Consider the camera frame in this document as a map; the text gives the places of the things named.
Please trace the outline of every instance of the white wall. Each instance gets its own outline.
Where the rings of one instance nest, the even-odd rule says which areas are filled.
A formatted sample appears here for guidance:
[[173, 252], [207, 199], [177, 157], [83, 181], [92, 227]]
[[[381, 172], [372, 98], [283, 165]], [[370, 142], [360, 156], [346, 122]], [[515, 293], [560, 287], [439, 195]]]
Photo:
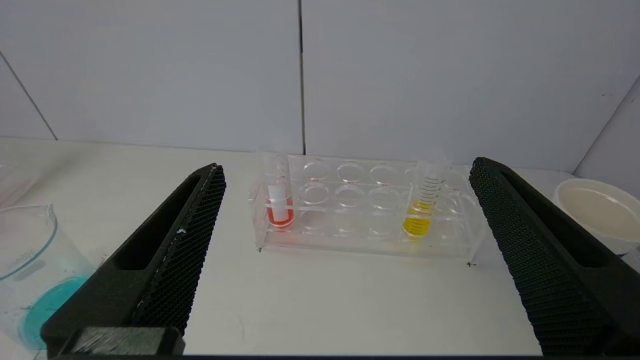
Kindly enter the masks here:
[[573, 172], [640, 74], [636, 0], [302, 0], [307, 152]]
[[298, 38], [295, 0], [0, 1], [60, 140], [301, 153]]
[[640, 78], [575, 175], [612, 184], [640, 199]]
[[53, 139], [53, 135], [2, 58], [0, 58], [0, 136]]

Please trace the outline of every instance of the black mesh texture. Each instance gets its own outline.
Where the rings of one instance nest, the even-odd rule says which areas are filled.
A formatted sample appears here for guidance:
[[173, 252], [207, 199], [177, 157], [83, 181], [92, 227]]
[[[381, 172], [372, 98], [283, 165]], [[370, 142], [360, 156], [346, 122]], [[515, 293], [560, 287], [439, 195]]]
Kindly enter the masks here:
[[226, 186], [222, 166], [212, 167], [191, 212], [179, 227], [184, 231], [176, 233], [131, 325], [173, 326], [184, 335]]
[[[597, 353], [598, 342], [607, 332], [607, 320], [571, 269], [533, 225], [531, 213], [523, 211], [529, 205], [514, 189], [508, 190], [509, 180], [485, 159], [475, 160], [469, 181], [513, 276], [543, 353]], [[563, 233], [561, 224], [554, 229], [556, 236], [570, 236]]]

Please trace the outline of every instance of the yellow liquid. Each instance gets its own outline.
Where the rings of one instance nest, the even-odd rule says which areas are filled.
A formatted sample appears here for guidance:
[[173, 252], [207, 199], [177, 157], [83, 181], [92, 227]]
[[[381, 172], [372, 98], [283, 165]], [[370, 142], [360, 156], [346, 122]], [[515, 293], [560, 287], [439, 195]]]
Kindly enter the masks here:
[[[411, 203], [406, 210], [407, 215], [433, 215], [433, 207], [425, 202], [417, 201]], [[404, 232], [415, 240], [427, 235], [431, 219], [429, 218], [406, 218], [402, 224]]]

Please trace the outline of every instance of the blue liquid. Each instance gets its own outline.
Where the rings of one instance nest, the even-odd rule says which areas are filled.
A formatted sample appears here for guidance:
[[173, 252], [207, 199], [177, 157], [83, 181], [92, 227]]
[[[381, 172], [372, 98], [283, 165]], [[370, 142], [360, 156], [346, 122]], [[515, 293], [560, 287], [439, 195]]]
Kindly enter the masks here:
[[36, 300], [20, 326], [22, 341], [33, 350], [47, 348], [40, 338], [40, 328], [84, 284], [87, 277], [72, 277], [47, 290]]

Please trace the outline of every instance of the test tube with yellow liquid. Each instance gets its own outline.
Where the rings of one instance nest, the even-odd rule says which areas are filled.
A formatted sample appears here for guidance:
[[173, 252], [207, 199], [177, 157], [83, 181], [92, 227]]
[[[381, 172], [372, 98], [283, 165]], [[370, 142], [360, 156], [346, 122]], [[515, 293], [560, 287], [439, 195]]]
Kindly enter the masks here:
[[418, 162], [406, 214], [420, 217], [405, 218], [403, 230], [409, 239], [418, 240], [429, 232], [448, 167], [444, 159]]

